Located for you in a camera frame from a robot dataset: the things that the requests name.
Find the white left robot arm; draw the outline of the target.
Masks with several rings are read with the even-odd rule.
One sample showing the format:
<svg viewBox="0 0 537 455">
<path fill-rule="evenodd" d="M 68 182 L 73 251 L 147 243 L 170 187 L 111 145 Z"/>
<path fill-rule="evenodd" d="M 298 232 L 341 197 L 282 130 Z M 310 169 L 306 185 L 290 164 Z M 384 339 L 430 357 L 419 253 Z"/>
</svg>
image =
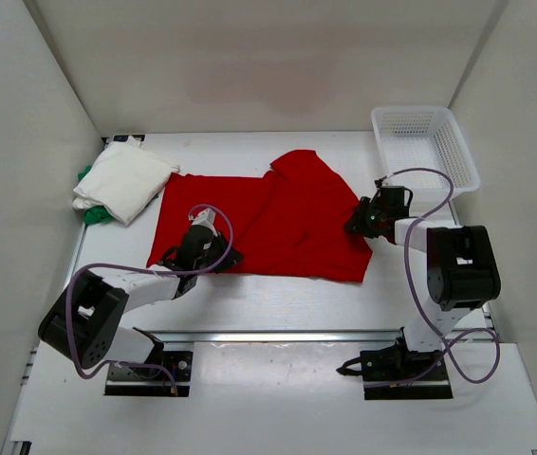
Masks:
<svg viewBox="0 0 537 455">
<path fill-rule="evenodd" d="M 146 269 L 97 263 L 75 272 L 42 319 L 38 337 L 89 370 L 109 359 L 126 312 L 178 299 L 194 288 L 199 275 L 230 270 L 243 260 L 221 231 L 193 225 L 179 246 Z"/>
</svg>

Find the green t-shirt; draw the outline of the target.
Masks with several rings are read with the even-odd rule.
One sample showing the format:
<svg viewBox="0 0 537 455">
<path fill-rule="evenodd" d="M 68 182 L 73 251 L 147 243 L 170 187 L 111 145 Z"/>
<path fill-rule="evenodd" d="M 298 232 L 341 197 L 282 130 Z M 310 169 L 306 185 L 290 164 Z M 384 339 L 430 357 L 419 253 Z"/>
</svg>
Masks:
<svg viewBox="0 0 537 455">
<path fill-rule="evenodd" d="M 95 170 L 92 165 L 87 165 L 77 178 L 72 207 L 83 212 L 83 222 L 91 226 L 113 221 L 114 216 L 105 205 L 111 178 Z"/>
</svg>

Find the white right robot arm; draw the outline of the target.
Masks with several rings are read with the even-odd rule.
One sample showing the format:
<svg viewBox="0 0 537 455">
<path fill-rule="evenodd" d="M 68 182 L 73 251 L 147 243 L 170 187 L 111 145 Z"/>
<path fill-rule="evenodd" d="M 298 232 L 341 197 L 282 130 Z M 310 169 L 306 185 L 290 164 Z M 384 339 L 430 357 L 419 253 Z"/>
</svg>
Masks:
<svg viewBox="0 0 537 455">
<path fill-rule="evenodd" d="M 404 347 L 391 355 L 391 367 L 411 379 L 426 364 L 423 353 L 439 350 L 442 339 L 470 312 L 499 296 L 501 280 L 490 236 L 483 226 L 445 227 L 413 218 L 413 193 L 401 186 L 384 187 L 364 196 L 344 229 L 368 239 L 382 237 L 404 248 L 404 270 L 413 283 L 409 265 L 412 250 L 426 255 L 428 298 L 413 295 L 419 316 L 402 329 Z"/>
</svg>

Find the red t-shirt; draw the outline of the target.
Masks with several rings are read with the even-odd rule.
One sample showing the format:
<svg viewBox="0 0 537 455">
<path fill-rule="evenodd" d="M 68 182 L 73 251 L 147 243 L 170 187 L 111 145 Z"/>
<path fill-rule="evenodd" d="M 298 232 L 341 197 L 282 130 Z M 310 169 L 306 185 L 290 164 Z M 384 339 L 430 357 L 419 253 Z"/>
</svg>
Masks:
<svg viewBox="0 0 537 455">
<path fill-rule="evenodd" d="M 209 204 L 215 226 L 234 235 L 243 261 L 233 272 L 361 283 L 372 257 L 365 240 L 345 230 L 359 199 L 312 150 L 275 159 L 261 177 L 170 176 L 148 264 L 179 245 L 189 211 Z"/>
</svg>

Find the white t-shirt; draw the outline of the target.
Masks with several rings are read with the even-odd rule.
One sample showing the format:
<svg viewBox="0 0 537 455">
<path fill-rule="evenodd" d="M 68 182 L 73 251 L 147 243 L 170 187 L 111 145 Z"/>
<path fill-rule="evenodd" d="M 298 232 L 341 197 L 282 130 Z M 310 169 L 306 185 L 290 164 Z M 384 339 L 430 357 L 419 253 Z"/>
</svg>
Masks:
<svg viewBox="0 0 537 455">
<path fill-rule="evenodd" d="M 144 148 L 141 142 L 111 141 L 92 164 L 111 178 L 105 205 L 125 226 L 144 210 L 180 166 Z"/>
</svg>

